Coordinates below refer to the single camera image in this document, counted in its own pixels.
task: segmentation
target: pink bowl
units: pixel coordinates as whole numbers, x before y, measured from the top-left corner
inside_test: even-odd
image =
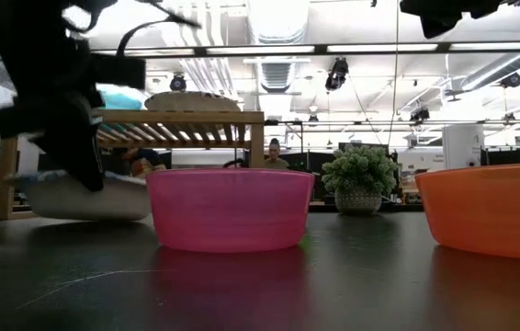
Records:
[[[189,169],[146,177],[158,241],[198,252],[296,245],[305,233],[313,175],[264,169]]]

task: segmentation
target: ceiling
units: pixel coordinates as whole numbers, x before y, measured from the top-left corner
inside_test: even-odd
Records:
[[[276,3],[274,17],[266,17],[266,24],[279,24],[283,14],[294,12],[295,8],[286,8],[285,3]],[[303,0],[290,0],[298,4]],[[184,13],[184,0],[166,0],[165,6]],[[209,21],[219,21],[220,37],[226,45],[251,44],[248,27],[248,8],[246,0],[204,0],[193,1],[192,17],[197,18],[198,9],[207,13]],[[212,15],[211,4],[219,6],[219,16]],[[423,36],[418,17],[399,14],[393,0],[378,0],[376,7],[371,7],[370,0],[310,0],[307,26],[303,42],[307,44],[321,43],[367,43],[367,42],[427,42]],[[119,0],[117,5],[107,9],[101,16],[96,29],[88,36],[94,50],[112,50],[117,48],[121,35],[132,27],[148,20],[160,19],[164,14],[150,7],[133,2]],[[204,30],[208,40],[199,37],[197,45],[213,44],[211,29]],[[138,33],[130,42],[129,48],[164,48],[178,45],[178,27],[158,25]],[[505,41],[520,40],[520,7],[502,6],[499,11],[482,19],[464,18],[455,29],[440,36],[434,41]],[[452,77],[468,76],[504,56],[500,53],[458,53],[458,54],[426,54],[426,55],[353,55],[347,56],[349,79],[339,90],[327,94],[324,88],[327,72],[335,58],[333,56],[300,57],[305,63],[296,63],[292,84],[287,93],[289,102],[286,109],[279,104],[279,112],[283,120],[306,120],[311,105],[317,106],[315,113],[321,121],[326,120],[408,120],[410,112],[416,108],[414,100],[419,97],[422,104],[431,111],[431,120],[483,120],[500,119],[505,109],[520,108],[520,86],[503,91],[500,87],[486,86],[479,90],[458,95],[460,101],[449,103],[450,97],[443,92],[450,88]],[[256,65],[245,64],[244,58],[229,58],[233,87],[237,92],[244,110],[259,110],[261,102],[259,92],[264,92],[258,84]],[[183,73],[185,62],[178,59],[151,59],[147,62],[149,93],[169,90],[173,73]],[[187,89],[197,88],[186,74]],[[430,89],[438,82],[444,82],[438,88]],[[261,110],[271,112],[273,109]],[[390,125],[375,127],[380,131],[377,135],[370,126],[348,127],[321,126],[307,127],[305,131],[321,131],[307,135],[306,142],[311,145],[324,145],[328,140],[347,141],[358,139],[365,143],[376,143],[378,139],[391,141],[391,145],[406,144],[403,139],[411,134],[413,128],[393,126],[389,136]],[[487,127],[487,131],[501,131],[502,126]],[[441,126],[421,129],[422,136],[437,137],[441,135]],[[268,131],[269,134],[289,140],[294,134],[292,129]],[[509,130],[491,135],[491,143],[509,143],[513,137],[520,136],[517,131]]]

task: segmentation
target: desk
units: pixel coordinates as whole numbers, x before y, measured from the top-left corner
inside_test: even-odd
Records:
[[[309,215],[300,247],[158,248],[151,220],[0,222],[0,329],[520,330],[520,260],[435,245],[422,213]]]

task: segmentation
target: wicker pot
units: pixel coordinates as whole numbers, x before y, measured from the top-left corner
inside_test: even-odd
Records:
[[[380,192],[371,192],[363,188],[350,191],[335,191],[335,207],[344,214],[370,214],[380,209]]]

